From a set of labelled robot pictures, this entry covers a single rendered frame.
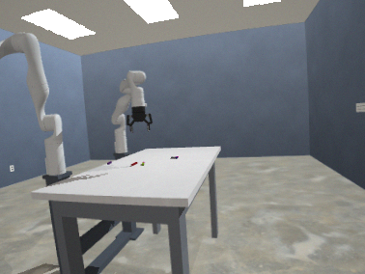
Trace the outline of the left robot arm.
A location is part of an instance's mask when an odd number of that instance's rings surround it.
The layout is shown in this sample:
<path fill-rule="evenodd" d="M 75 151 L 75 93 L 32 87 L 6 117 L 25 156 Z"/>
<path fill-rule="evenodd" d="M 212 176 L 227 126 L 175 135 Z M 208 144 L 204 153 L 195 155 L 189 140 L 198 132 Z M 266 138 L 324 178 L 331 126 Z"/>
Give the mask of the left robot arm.
<path fill-rule="evenodd" d="M 126 79 L 123 80 L 120 84 L 120 92 L 126 95 L 118 99 L 115 111 L 111 118 L 111 122 L 113 124 L 121 125 L 121 127 L 115 129 L 115 153 L 127 152 L 126 120 L 124 112 L 127 110 L 130 101 L 131 101 L 131 107 L 136 107 L 136 106 L 147 107 L 147 104 L 145 103 L 144 100 L 143 89 L 140 87 L 136 87 L 136 85 L 144 83 L 145 79 L 146 75 L 143 71 L 129 71 L 126 75 Z"/>

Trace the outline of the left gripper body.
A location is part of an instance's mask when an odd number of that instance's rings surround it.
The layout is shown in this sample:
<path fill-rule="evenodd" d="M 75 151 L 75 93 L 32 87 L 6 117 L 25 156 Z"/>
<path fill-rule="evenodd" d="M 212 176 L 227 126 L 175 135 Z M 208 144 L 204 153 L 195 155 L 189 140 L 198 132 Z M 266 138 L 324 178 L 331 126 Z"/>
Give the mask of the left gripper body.
<path fill-rule="evenodd" d="M 145 112 L 145 106 L 136 106 L 136 107 L 132 107 L 132 118 L 134 119 L 135 117 L 138 117 L 136 119 L 136 122 L 143 122 L 143 120 L 140 118 L 140 116 L 142 116 L 144 119 L 147 117 L 146 112 Z"/>

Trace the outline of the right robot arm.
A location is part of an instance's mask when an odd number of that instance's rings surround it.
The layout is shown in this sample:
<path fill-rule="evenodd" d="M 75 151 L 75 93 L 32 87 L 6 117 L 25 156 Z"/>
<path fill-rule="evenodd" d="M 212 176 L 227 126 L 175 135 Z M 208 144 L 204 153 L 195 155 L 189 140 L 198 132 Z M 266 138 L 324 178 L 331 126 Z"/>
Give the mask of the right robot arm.
<path fill-rule="evenodd" d="M 16 33 L 0 41 L 0 59 L 14 53 L 24 53 L 26 56 L 28 63 L 26 82 L 33 99 L 41 130 L 54 130 L 53 135 L 44 139 L 46 173 L 49 176 L 62 175 L 66 172 L 62 121 L 58 114 L 46 115 L 44 113 L 49 88 L 44 75 L 37 38 L 30 33 Z"/>

